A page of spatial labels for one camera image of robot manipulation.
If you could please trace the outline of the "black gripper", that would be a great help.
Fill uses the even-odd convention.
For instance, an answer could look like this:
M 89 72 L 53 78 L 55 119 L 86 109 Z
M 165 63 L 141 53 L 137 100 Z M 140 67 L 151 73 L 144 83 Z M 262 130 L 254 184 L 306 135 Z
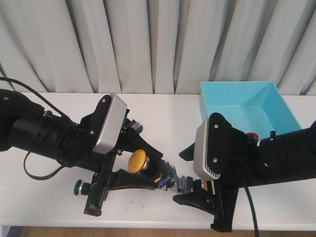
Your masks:
M 198 190 L 173 196 L 173 201 L 194 207 L 214 215 L 211 228 L 218 232 L 231 232 L 239 188 L 244 188 L 252 215 L 254 232 L 259 232 L 256 212 L 249 191 L 251 162 L 246 133 L 233 128 L 220 113 L 212 113 L 208 119 L 207 165 L 220 178 L 214 181 L 215 194 Z M 185 161 L 194 160 L 195 145 L 191 144 L 179 153 Z
M 148 144 L 135 129 L 128 128 L 124 135 L 128 109 L 115 147 L 107 154 L 92 151 L 96 145 L 110 103 L 111 100 L 100 100 L 95 111 L 81 119 L 73 137 L 73 142 L 78 142 L 75 147 L 81 148 L 82 151 L 75 152 L 76 155 L 80 156 L 76 160 L 70 160 L 70 164 L 94 172 L 91 181 L 93 187 L 87 195 L 84 208 L 84 214 L 87 215 L 101 215 L 103 201 L 106 199 L 108 191 L 122 189 L 155 190 L 158 188 L 158 183 L 153 178 L 141 173 L 131 174 L 123 169 L 112 172 L 117 151 L 121 149 L 131 153 L 136 150 L 144 150 L 149 158 L 154 159 L 163 157 L 163 154 Z

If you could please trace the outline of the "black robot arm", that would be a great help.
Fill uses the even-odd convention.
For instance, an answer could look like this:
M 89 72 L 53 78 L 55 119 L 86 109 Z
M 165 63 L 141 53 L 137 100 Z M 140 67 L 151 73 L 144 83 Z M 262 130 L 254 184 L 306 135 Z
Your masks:
M 211 228 L 230 232 L 239 188 L 315 178 L 316 127 L 282 135 L 271 131 L 268 138 L 259 139 L 212 113 L 180 157 L 193 162 L 198 180 L 190 193 L 173 200 L 212 214 Z
M 74 194 L 87 196 L 84 213 L 100 216 L 112 190 L 158 188 L 167 176 L 162 153 L 141 136 L 142 126 L 127 118 L 127 105 L 105 95 L 80 123 L 56 116 L 20 92 L 0 92 L 0 149 L 20 148 L 56 160 L 60 168 L 94 172 L 91 183 L 78 181 Z

